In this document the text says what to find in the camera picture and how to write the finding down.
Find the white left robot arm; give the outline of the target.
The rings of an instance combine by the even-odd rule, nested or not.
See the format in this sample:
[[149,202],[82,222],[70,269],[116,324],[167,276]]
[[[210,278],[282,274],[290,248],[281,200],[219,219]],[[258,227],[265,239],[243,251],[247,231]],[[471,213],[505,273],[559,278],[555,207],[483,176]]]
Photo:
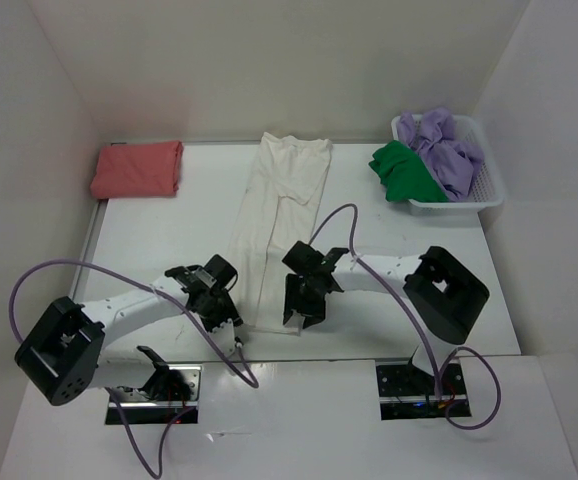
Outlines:
[[236,269],[214,255],[204,265],[170,268],[149,284],[134,280],[131,290],[102,300],[53,300],[30,333],[19,340],[17,366],[53,406],[62,406],[88,388],[134,389],[150,401],[189,401],[193,388],[155,350],[137,346],[147,364],[112,368],[101,354],[113,342],[160,320],[186,316],[212,349],[230,357],[242,319],[230,296]]

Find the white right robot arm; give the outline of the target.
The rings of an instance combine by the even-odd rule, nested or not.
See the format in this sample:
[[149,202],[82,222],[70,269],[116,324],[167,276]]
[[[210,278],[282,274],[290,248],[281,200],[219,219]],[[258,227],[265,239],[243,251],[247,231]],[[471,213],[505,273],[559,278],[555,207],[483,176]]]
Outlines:
[[374,292],[392,296],[420,335],[407,380],[419,393],[442,381],[448,358],[464,345],[490,298],[489,289],[449,251],[431,246],[420,255],[354,255],[335,247],[323,254],[297,242],[282,259],[283,322],[301,319],[302,329],[322,323],[332,293]]

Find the cream white t shirt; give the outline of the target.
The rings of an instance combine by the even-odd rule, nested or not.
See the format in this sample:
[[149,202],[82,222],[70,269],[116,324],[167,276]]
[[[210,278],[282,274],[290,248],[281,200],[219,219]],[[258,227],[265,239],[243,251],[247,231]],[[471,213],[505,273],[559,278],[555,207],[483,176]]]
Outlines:
[[331,142],[261,138],[227,251],[238,273],[231,297],[253,331],[297,335],[283,324],[282,258],[311,238],[331,163]]

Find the red t shirt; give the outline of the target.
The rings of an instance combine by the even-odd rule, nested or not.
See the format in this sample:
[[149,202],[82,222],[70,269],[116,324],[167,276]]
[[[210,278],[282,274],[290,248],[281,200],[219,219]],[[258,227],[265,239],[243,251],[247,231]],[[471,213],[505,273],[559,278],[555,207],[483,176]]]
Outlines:
[[98,155],[90,193],[97,200],[175,197],[183,150],[180,141],[105,146]]

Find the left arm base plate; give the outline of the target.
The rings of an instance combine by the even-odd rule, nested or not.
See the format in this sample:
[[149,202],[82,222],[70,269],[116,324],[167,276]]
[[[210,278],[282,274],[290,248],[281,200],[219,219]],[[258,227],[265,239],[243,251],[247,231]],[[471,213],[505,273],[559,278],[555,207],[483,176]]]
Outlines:
[[130,425],[196,424],[202,367],[173,364],[167,376],[143,387],[121,386],[113,391]]

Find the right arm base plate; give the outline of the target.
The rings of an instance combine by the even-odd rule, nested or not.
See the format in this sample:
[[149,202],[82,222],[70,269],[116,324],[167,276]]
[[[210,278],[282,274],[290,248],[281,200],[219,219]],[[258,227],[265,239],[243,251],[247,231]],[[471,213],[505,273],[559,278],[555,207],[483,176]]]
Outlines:
[[451,363],[442,377],[442,396],[437,397],[434,378],[410,362],[375,365],[380,415],[383,421],[471,416],[466,384],[458,362]]

